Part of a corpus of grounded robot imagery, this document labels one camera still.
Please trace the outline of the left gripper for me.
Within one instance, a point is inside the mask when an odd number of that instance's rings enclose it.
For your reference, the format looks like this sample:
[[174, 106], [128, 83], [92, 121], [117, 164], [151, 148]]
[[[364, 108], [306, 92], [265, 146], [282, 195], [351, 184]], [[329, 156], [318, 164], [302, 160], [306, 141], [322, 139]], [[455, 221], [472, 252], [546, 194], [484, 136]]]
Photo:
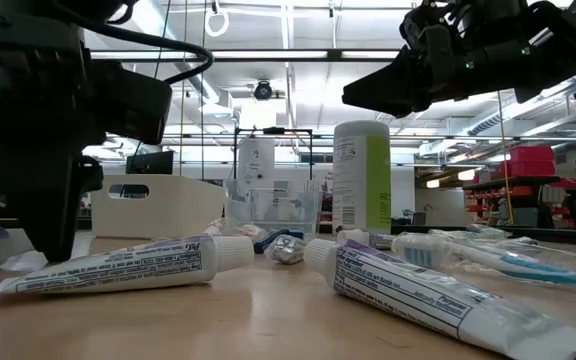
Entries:
[[90, 65], [87, 49], [0, 50], [0, 191], [50, 262], [71, 257], [81, 193], [103, 187], [81, 153], [94, 143]]

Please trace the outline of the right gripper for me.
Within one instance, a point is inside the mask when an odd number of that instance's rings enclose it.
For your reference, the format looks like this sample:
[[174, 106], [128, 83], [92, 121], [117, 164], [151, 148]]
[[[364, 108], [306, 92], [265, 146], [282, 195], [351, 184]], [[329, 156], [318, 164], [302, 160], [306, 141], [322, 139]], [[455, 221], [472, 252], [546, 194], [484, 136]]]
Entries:
[[430, 98], [468, 98], [512, 88], [539, 94], [538, 5], [526, 0], [424, 0], [400, 24], [406, 41], [393, 62], [343, 88], [346, 105], [403, 118]]

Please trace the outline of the white toiletry packet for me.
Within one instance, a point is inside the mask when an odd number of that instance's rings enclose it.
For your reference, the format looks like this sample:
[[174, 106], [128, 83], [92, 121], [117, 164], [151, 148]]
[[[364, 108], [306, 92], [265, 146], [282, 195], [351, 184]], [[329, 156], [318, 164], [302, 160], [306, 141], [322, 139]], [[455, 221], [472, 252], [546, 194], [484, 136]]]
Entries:
[[[89, 231], [77, 232], [71, 252], [71, 258], [78, 258], [90, 254], [91, 243], [94, 236]], [[33, 272], [49, 265], [45, 256], [31, 250], [8, 258], [0, 265], [0, 269], [13, 272]]]

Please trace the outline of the clear toiletry packet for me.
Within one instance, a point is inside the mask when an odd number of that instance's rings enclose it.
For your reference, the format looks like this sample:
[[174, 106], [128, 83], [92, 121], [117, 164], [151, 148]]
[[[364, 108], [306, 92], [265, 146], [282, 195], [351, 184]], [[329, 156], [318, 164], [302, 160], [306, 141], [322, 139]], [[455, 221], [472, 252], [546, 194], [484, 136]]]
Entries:
[[262, 240], [268, 231], [252, 223], [231, 223], [227, 218], [222, 217], [210, 222], [204, 233], [211, 236], [246, 236], [255, 243]]

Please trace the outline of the blue and white toothbrush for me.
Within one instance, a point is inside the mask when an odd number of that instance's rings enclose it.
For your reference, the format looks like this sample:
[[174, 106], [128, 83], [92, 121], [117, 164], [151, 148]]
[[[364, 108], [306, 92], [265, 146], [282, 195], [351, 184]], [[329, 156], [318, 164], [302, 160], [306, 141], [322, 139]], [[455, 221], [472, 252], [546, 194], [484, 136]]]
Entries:
[[468, 239], [439, 233], [402, 233], [391, 243], [402, 260], [432, 270], [503, 275], [576, 290], [576, 253], [527, 238]]

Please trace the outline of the overhead light bar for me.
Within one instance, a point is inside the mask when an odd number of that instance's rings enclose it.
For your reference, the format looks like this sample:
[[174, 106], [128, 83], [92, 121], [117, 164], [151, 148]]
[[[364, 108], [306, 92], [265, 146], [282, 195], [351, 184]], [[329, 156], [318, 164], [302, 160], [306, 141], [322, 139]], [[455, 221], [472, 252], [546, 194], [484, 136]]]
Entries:
[[[215, 50], [215, 62], [390, 62], [398, 49], [267, 49]], [[92, 50], [93, 59], [120, 60], [130, 63], [200, 62], [189, 52], [176, 50]]]

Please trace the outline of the black computer monitor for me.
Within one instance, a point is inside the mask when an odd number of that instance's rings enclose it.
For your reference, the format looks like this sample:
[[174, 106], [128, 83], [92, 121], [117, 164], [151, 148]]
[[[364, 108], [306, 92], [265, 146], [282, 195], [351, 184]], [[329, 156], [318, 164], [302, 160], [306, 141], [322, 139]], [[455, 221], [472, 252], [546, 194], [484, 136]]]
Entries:
[[170, 175], [173, 172], [173, 160], [173, 151], [129, 156], [126, 161], [126, 173]]

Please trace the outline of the white green wipes canister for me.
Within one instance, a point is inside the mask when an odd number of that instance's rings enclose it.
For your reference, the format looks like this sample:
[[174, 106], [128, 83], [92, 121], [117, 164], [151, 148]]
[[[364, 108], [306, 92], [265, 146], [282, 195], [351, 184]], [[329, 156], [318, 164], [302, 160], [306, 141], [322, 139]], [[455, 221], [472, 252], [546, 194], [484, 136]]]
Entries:
[[386, 232], [391, 227], [390, 134], [378, 121], [334, 129], [333, 230]]

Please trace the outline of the black storage shelf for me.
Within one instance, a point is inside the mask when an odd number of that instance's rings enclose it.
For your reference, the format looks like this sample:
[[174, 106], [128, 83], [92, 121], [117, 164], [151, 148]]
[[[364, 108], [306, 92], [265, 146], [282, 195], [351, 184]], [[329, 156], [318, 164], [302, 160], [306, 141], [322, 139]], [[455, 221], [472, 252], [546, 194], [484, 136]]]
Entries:
[[576, 229], [576, 179], [510, 177], [468, 185], [464, 197], [475, 224]]

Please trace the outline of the red storage bin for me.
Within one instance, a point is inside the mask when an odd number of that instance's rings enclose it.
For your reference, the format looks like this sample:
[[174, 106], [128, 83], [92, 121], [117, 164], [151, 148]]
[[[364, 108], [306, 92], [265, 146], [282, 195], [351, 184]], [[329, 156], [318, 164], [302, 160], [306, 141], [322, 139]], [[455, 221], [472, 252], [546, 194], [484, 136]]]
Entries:
[[554, 152], [550, 146], [517, 146], [510, 149], [514, 162], [553, 162]]
[[552, 162], [508, 161], [500, 164], [500, 171], [508, 177], [550, 177], [555, 175]]

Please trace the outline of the white paper sign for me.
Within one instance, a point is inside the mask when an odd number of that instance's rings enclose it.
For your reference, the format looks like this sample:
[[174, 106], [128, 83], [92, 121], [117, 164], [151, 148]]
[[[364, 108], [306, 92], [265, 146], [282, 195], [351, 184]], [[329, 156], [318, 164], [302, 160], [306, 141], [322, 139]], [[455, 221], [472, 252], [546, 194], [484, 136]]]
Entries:
[[268, 180], [275, 168], [273, 139], [248, 138], [238, 146], [237, 178], [248, 183]]

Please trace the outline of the clear plastic container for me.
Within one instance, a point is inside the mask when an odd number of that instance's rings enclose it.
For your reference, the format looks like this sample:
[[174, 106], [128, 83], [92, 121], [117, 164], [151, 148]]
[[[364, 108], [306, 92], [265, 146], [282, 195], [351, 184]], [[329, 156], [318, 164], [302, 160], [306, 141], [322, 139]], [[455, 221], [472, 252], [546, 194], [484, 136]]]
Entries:
[[253, 224], [268, 232], [287, 228], [306, 239], [318, 231], [321, 184], [315, 180], [227, 180], [225, 217], [231, 226]]

